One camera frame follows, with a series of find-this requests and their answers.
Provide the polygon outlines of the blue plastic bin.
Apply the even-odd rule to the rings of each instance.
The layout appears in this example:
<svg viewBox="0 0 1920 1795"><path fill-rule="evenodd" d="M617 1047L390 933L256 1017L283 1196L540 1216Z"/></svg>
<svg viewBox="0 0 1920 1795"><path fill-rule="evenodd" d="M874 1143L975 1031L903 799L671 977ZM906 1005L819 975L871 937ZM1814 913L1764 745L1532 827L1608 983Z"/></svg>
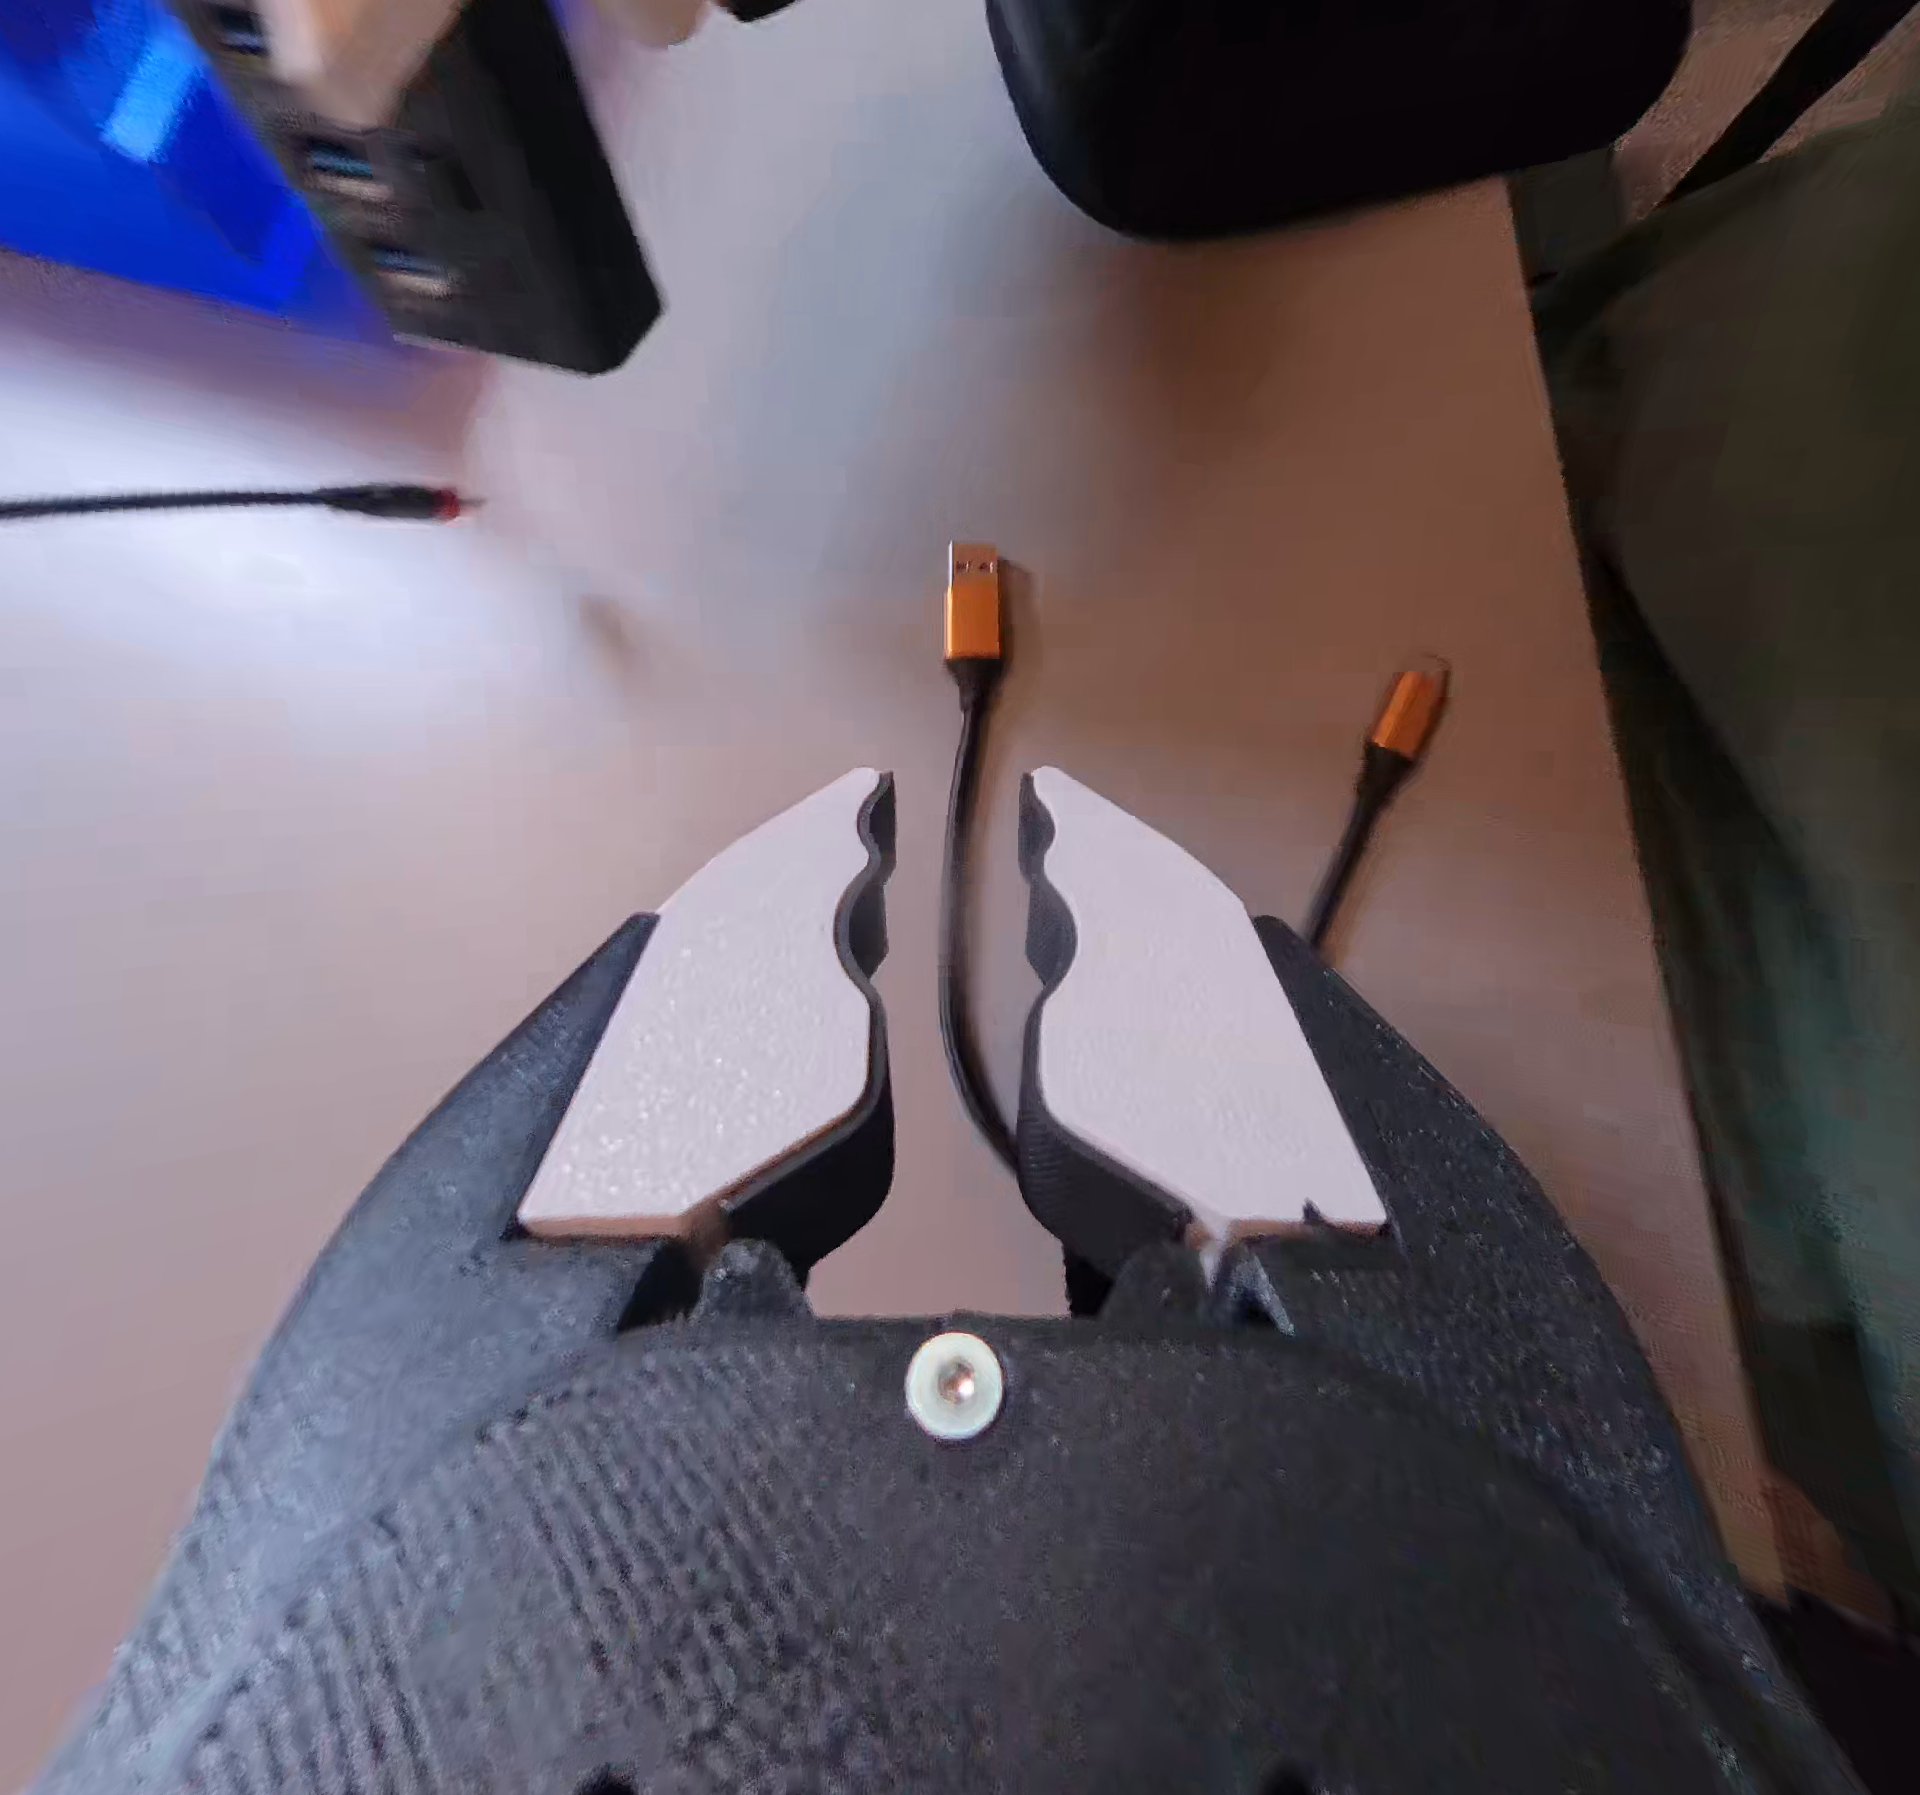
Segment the blue plastic bin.
<svg viewBox="0 0 1920 1795"><path fill-rule="evenodd" d="M390 337L168 0L2 0L2 245Z"/></svg>

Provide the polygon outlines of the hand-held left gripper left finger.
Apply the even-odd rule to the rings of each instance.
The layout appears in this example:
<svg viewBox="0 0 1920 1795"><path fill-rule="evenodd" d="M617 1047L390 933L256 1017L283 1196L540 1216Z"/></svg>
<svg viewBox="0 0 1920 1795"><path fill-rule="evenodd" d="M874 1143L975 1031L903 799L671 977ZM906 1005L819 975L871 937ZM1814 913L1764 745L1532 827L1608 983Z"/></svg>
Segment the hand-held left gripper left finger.
<svg viewBox="0 0 1920 1795"><path fill-rule="evenodd" d="M762 821L661 907L516 1220L544 1238L715 1248L812 1270L886 1200L894 777L854 767Z"/></svg>

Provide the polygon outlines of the large black USB hub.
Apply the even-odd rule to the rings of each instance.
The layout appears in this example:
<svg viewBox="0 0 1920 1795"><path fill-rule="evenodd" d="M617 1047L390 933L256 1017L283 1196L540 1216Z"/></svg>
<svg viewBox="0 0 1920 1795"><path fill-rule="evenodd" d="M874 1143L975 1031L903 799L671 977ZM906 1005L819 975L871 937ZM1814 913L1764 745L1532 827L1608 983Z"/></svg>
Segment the large black USB hub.
<svg viewBox="0 0 1920 1795"><path fill-rule="evenodd" d="M464 0L372 125L273 81L262 0L159 0L349 295L404 339L598 375L661 317L551 0Z"/></svg>

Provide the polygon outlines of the person's green sweatshirt torso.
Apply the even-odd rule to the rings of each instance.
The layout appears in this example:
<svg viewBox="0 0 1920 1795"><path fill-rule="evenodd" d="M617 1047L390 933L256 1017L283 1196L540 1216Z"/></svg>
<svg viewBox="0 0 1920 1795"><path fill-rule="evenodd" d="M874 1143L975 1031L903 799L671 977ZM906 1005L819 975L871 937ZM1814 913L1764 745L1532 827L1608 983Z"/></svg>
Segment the person's green sweatshirt torso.
<svg viewBox="0 0 1920 1795"><path fill-rule="evenodd" d="M1767 1458L1916 1624L1916 89L1535 329Z"/></svg>

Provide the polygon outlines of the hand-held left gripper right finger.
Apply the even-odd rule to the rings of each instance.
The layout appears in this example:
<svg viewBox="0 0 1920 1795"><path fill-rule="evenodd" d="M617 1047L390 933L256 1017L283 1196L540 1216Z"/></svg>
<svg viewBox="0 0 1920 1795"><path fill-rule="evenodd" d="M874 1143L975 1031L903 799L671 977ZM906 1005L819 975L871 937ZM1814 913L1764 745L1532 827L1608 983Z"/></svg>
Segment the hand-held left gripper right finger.
<svg viewBox="0 0 1920 1795"><path fill-rule="evenodd" d="M1068 1308L1140 1254L1211 1290L1238 1254L1283 1278L1391 1268L1391 1208L1244 899L1063 767L1021 779L1021 1194L1063 1248Z"/></svg>

